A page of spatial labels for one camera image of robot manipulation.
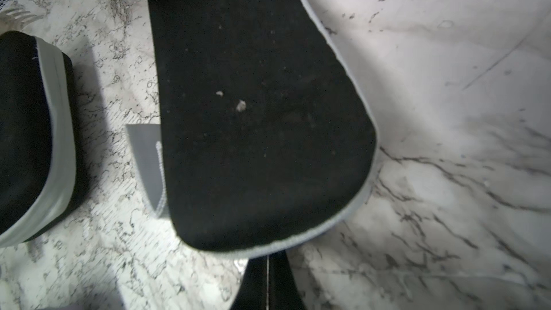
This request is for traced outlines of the grey zippered case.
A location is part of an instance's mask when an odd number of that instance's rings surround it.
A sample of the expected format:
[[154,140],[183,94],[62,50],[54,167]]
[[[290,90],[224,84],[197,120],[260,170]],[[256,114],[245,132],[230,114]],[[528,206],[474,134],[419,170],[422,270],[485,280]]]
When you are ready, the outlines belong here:
[[39,237],[88,191],[73,63],[39,37],[1,35],[1,247]]

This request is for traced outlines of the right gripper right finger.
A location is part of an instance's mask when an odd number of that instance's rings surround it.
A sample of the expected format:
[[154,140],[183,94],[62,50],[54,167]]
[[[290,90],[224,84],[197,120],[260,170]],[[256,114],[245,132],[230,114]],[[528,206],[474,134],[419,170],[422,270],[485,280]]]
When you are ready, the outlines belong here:
[[268,257],[268,309],[305,310],[285,251]]

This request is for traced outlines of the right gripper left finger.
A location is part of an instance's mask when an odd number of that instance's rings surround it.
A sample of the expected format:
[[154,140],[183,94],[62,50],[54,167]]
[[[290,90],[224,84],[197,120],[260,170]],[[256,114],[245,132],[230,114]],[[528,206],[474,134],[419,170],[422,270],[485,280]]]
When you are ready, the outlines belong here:
[[268,258],[248,261],[242,283],[230,310],[265,310],[268,290]]

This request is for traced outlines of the grey case back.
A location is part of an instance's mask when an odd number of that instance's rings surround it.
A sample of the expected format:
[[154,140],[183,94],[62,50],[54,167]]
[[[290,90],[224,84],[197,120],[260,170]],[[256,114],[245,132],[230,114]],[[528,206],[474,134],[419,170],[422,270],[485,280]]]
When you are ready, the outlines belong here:
[[308,241],[370,193],[368,105],[308,0],[148,0],[169,214],[198,251]]

